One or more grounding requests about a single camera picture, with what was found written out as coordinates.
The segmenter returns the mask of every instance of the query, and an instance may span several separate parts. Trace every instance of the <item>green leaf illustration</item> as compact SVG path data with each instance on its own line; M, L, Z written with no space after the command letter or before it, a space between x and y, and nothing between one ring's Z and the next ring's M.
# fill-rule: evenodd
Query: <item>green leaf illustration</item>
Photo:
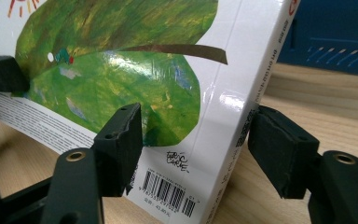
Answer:
M49 0L17 43L26 97L94 132L140 102L145 145L178 144L199 120L198 79L181 54L136 49L191 47L216 10L214 0Z

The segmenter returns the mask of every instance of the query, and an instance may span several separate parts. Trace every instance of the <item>blue plastic box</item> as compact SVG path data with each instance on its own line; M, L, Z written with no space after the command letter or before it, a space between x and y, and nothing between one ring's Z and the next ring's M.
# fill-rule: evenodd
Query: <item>blue plastic box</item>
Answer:
M358 75L358 0L302 0L278 62Z

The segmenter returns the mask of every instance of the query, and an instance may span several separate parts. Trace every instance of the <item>barcode label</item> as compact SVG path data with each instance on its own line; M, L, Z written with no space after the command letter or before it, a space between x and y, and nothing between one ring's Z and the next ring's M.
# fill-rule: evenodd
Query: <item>barcode label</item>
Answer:
M143 191L153 199L161 201L174 212L179 211L185 196L185 191L181 187L151 171L146 173Z
M185 205L182 208L182 213L188 217L191 217L191 214L193 213L195 205L196 205L196 203L194 201L186 198Z

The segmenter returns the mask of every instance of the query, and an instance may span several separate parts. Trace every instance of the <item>metal ring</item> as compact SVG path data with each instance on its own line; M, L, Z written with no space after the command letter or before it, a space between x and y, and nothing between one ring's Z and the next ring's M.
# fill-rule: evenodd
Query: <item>metal ring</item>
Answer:
M85 157L86 157L86 152L76 151L76 152L72 152L71 154L69 154L66 157L66 160L67 161L80 161Z
M336 158L337 161L347 165L354 165L356 163L356 160L354 160L351 156L342 153L334 154L334 158Z

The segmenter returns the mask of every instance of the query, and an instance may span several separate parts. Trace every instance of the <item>wooden surface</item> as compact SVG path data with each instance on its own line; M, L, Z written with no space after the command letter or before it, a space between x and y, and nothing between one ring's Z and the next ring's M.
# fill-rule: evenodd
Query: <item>wooden surface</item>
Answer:
M320 153L358 157L358 76L277 64L262 104L280 110L321 141ZM52 174L58 155L0 124L0 193ZM304 200L283 200L245 147L213 223L310 223ZM104 200L106 223L158 223L128 200Z

